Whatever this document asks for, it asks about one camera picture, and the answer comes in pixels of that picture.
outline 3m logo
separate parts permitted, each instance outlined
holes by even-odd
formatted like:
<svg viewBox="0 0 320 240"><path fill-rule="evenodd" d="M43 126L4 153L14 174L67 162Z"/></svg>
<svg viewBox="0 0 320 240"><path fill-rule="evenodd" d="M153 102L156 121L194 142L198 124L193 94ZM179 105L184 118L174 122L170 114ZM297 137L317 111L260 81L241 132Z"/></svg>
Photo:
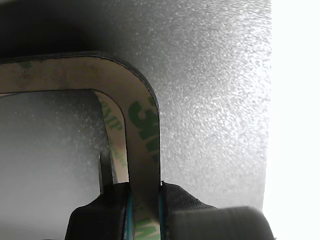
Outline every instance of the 3m logo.
<svg viewBox="0 0 320 240"><path fill-rule="evenodd" d="M155 163L160 161L160 132L159 117L151 109L156 107L152 97L148 98L150 109L144 110L138 101L135 101L128 109L131 122L140 129L139 136L145 141L145 146L149 152L154 152L152 159Z"/></svg>
<svg viewBox="0 0 320 240"><path fill-rule="evenodd" d="M118 120L116 116L113 116L111 113L111 108L108 106L108 104L101 100L100 101L101 108L102 108L102 113L103 113L103 118L105 124L112 130L112 129L117 129L117 130L122 130L123 126L121 122Z"/></svg>

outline gray textured surface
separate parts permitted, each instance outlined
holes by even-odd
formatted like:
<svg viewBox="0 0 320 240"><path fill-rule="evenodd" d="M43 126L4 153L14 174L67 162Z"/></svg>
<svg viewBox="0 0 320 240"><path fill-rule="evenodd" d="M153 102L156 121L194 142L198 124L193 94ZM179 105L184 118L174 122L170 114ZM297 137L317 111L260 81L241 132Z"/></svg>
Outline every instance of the gray textured surface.
<svg viewBox="0 0 320 240"><path fill-rule="evenodd" d="M162 179L217 207L262 207L269 0L18 0L0 6L0 31L2 57L99 50L132 63L158 98Z"/></svg>
<svg viewBox="0 0 320 240"><path fill-rule="evenodd" d="M100 194L107 134L96 96L6 96L0 133L0 239L64 239L72 211Z"/></svg>

